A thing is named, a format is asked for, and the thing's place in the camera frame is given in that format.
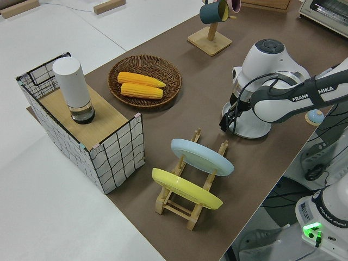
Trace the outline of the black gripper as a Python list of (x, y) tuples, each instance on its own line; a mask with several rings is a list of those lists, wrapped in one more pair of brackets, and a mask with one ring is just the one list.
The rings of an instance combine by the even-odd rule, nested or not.
[(220, 129), (224, 132), (226, 132), (231, 125), (235, 124), (235, 114), (241, 115), (243, 112), (251, 109), (249, 102), (239, 100), (235, 94), (231, 94), (229, 103), (231, 105), (231, 108), (228, 110), (228, 112), (223, 114), (222, 119), (219, 123)]

